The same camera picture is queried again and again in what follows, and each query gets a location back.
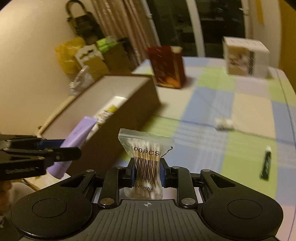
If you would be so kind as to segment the orange curtain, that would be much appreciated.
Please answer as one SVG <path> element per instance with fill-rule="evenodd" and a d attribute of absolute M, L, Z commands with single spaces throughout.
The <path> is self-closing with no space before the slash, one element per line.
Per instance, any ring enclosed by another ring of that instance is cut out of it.
<path fill-rule="evenodd" d="M 281 17 L 279 66 L 295 90 L 295 1 L 279 1 L 279 5 Z"/>

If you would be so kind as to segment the cotton swab bag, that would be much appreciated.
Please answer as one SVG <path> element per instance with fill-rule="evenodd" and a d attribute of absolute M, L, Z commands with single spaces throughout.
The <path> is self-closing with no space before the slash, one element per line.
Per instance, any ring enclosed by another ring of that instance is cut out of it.
<path fill-rule="evenodd" d="M 174 140 L 126 128 L 120 129 L 118 139 L 135 166 L 134 184 L 124 189 L 125 195 L 131 199 L 162 199 L 160 161 L 174 148 Z"/>

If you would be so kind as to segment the folded stepladder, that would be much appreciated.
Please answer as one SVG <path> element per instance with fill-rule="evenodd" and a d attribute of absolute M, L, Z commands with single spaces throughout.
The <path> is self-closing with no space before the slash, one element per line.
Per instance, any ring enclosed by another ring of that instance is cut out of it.
<path fill-rule="evenodd" d="M 74 17 L 71 11 L 71 7 L 74 4 L 79 4 L 84 11 L 84 15 Z M 84 39 L 87 45 L 92 45 L 96 41 L 105 38 L 100 25 L 96 21 L 95 17 L 89 12 L 85 5 L 81 1 L 68 1 L 66 6 L 66 12 L 68 14 L 67 22 L 70 25 L 72 31 L 76 36 Z"/>

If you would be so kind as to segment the dark red gift box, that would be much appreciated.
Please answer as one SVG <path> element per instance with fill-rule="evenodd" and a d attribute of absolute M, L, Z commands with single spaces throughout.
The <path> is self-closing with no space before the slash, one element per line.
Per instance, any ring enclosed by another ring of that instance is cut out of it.
<path fill-rule="evenodd" d="M 181 89 L 186 82 L 183 49 L 180 46 L 151 46 L 147 48 L 156 85 Z"/>

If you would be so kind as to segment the white pill bottle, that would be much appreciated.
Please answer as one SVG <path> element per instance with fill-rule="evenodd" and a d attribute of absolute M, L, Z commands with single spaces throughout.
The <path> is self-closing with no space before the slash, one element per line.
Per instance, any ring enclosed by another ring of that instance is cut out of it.
<path fill-rule="evenodd" d="M 215 129 L 218 131 L 232 131 L 235 129 L 234 122 L 229 118 L 216 118 Z"/>

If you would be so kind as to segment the checkered tablecloth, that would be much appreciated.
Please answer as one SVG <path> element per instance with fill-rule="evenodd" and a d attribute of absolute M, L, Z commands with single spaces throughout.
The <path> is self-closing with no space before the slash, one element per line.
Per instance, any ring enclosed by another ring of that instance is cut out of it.
<path fill-rule="evenodd" d="M 274 198 L 284 212 L 279 240 L 295 240 L 295 92 L 285 73 L 226 73 L 217 58 L 184 58 L 188 83 L 158 87 L 160 110 L 144 127 L 173 138 L 170 166 L 210 169 Z"/>

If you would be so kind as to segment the silver plastic bag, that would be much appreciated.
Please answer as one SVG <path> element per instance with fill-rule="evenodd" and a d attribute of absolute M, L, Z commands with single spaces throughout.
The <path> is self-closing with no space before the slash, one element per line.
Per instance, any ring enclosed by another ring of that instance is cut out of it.
<path fill-rule="evenodd" d="M 93 83 L 94 79 L 90 73 L 90 68 L 85 65 L 76 75 L 75 79 L 69 83 L 70 94 L 72 96 L 78 96 Z"/>

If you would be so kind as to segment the white brown carton box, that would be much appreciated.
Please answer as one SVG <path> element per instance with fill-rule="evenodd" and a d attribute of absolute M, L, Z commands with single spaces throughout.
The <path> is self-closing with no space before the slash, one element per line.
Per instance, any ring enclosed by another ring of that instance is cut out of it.
<path fill-rule="evenodd" d="M 224 37 L 223 57 L 229 75 L 266 78 L 270 51 L 259 40 Z"/>

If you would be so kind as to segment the brown open storage box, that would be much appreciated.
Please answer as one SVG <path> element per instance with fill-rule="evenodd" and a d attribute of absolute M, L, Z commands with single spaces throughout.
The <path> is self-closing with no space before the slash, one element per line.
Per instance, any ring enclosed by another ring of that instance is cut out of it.
<path fill-rule="evenodd" d="M 159 106 L 151 75 L 106 75 L 63 102 L 36 134 L 46 139 L 65 139 L 84 117 L 95 118 L 95 126 L 82 146 L 82 156 L 72 162 L 67 174 L 72 176 L 86 169 L 105 173 L 123 152 L 119 130 L 140 130 Z"/>

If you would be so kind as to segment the cardboard boxes pile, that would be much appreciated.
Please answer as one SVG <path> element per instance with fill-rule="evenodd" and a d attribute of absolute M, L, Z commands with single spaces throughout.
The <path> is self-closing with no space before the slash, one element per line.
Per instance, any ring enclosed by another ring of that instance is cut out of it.
<path fill-rule="evenodd" d="M 104 75 L 128 75 L 138 66 L 130 40 L 116 40 L 112 36 L 80 48 L 75 59 L 82 68 L 87 68 L 94 80 Z"/>

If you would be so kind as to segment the dark green small tube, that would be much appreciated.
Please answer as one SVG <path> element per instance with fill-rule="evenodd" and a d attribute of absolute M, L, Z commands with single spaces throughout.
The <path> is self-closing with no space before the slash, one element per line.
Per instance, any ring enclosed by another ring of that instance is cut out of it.
<path fill-rule="evenodd" d="M 260 179 L 265 181 L 269 180 L 270 167 L 271 167 L 271 147 L 267 146 L 264 153 L 264 161 L 263 161 L 262 170 L 260 173 Z"/>

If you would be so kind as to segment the beige curtain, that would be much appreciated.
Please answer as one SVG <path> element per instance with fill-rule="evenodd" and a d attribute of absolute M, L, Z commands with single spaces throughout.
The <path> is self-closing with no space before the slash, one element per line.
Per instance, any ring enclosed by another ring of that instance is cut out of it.
<path fill-rule="evenodd" d="M 92 1 L 103 33 L 120 40 L 128 38 L 137 64 L 147 57 L 146 49 L 157 46 L 143 1 Z"/>

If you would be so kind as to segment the green blister card package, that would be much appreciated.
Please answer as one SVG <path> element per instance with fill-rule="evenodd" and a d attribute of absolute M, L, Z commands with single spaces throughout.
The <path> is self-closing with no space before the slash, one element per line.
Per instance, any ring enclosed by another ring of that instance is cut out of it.
<path fill-rule="evenodd" d="M 108 107 L 105 110 L 101 110 L 99 111 L 97 114 L 95 114 L 95 118 L 97 119 L 97 122 L 99 125 L 102 125 L 106 122 L 106 120 L 112 116 L 116 111 L 118 110 L 118 108 L 115 105 L 111 105 L 110 107 Z"/>

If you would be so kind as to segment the yellow plastic bag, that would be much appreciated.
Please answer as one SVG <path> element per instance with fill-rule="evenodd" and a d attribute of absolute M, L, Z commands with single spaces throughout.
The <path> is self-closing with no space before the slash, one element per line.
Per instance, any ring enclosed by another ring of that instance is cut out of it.
<path fill-rule="evenodd" d="M 85 40 L 81 37 L 75 37 L 74 39 L 64 42 L 54 48 L 57 61 L 66 74 L 74 74 L 77 72 L 78 69 L 75 54 L 84 46 Z"/>

